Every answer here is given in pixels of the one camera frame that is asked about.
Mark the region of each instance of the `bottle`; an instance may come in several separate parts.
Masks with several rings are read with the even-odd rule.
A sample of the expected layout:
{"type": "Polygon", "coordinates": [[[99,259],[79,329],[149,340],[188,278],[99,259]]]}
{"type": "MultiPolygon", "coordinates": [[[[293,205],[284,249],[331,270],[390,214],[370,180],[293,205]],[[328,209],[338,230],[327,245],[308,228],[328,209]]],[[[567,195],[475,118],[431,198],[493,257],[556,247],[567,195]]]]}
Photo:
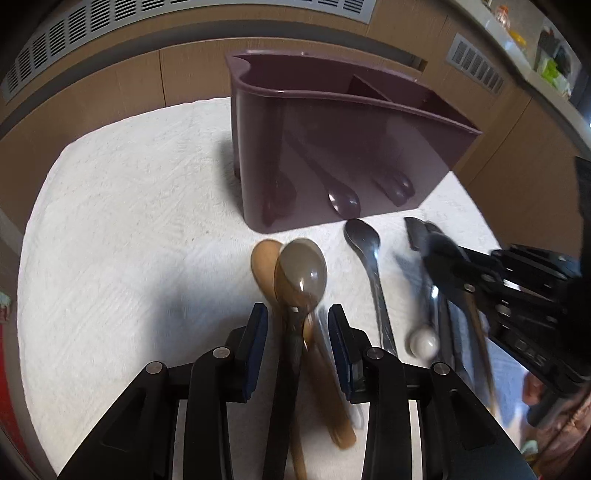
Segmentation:
{"type": "Polygon", "coordinates": [[[496,8],[495,19],[503,25],[505,30],[509,31],[511,28],[511,22],[509,21],[509,7],[506,5],[499,5],[496,8]]]}

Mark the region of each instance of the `purple plastic caddy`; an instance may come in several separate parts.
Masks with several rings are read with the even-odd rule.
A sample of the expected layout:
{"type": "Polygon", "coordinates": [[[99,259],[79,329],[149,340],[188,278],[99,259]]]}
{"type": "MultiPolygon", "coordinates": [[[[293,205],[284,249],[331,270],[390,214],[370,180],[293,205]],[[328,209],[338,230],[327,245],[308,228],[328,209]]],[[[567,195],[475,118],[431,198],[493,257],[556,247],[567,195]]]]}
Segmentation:
{"type": "Polygon", "coordinates": [[[390,70],[264,50],[226,62],[234,169],[260,233],[416,208],[481,133],[390,70]]]}

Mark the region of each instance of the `metal bolt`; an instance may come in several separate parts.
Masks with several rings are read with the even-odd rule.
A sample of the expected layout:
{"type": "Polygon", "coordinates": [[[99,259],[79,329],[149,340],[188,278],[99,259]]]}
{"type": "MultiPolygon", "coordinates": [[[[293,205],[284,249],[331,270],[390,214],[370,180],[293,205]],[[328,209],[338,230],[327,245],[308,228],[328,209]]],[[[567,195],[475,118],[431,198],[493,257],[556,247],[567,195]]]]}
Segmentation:
{"type": "Polygon", "coordinates": [[[146,371],[150,375],[159,374],[162,371],[162,364],[160,362],[150,362],[146,365],[146,371]]]}
{"type": "Polygon", "coordinates": [[[503,304],[498,304],[495,307],[495,310],[497,312],[499,312],[501,315],[504,315],[505,317],[510,317],[511,316],[511,309],[507,306],[507,305],[503,305],[503,304]]]}
{"type": "Polygon", "coordinates": [[[370,357],[371,360],[379,360],[384,356],[384,351],[378,346],[373,346],[368,348],[367,352],[365,352],[365,355],[370,357]]]}
{"type": "Polygon", "coordinates": [[[449,365],[444,364],[443,362],[438,362],[433,365],[433,369],[435,370],[435,373],[439,375],[447,375],[449,373],[449,365]]]}
{"type": "Polygon", "coordinates": [[[224,346],[219,346],[213,351],[215,358],[228,358],[230,356],[230,349],[224,346]]]}

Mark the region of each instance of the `white towel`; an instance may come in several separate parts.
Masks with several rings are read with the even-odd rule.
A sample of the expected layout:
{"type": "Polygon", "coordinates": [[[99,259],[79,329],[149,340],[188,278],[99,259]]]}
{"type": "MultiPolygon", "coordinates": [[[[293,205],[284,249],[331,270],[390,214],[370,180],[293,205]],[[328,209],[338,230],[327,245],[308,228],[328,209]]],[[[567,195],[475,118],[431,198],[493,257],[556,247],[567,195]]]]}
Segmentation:
{"type": "MultiPolygon", "coordinates": [[[[128,118],[64,149],[28,223],[18,286],[27,406],[56,472],[147,363],[193,362],[264,301],[249,259],[265,236],[246,226],[240,204],[229,99],[128,118]]],[[[420,208],[366,219],[381,237],[379,268],[400,358],[418,364],[404,349],[419,321],[421,281],[407,215],[432,220],[471,249],[498,245],[453,173],[420,208]]],[[[369,281],[343,222],[273,235],[299,236],[326,257],[324,308],[342,304],[349,323],[377,345],[369,281]]],[[[258,387],[248,404],[228,408],[237,480],[262,472],[277,354],[271,322],[258,387]]],[[[339,451],[312,398],[304,377],[297,414],[309,478],[359,479],[365,433],[339,451]]]]}

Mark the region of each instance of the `wooden spoon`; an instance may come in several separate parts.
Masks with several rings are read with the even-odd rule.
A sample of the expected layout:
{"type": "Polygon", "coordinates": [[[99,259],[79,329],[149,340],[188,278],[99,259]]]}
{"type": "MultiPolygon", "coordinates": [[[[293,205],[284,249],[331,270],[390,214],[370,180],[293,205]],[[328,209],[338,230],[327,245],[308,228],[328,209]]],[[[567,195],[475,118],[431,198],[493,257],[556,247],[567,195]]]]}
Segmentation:
{"type": "MultiPolygon", "coordinates": [[[[281,243],[266,239],[258,243],[252,250],[251,270],[263,295],[273,305],[277,305],[274,290],[275,265],[281,251],[281,243]]],[[[335,382],[330,365],[325,361],[319,347],[314,341],[315,325],[312,314],[304,322],[304,342],[306,352],[304,364],[310,377],[316,396],[316,403],[336,446],[347,449],[357,440],[347,411],[341,400],[339,387],[335,382]]]]}

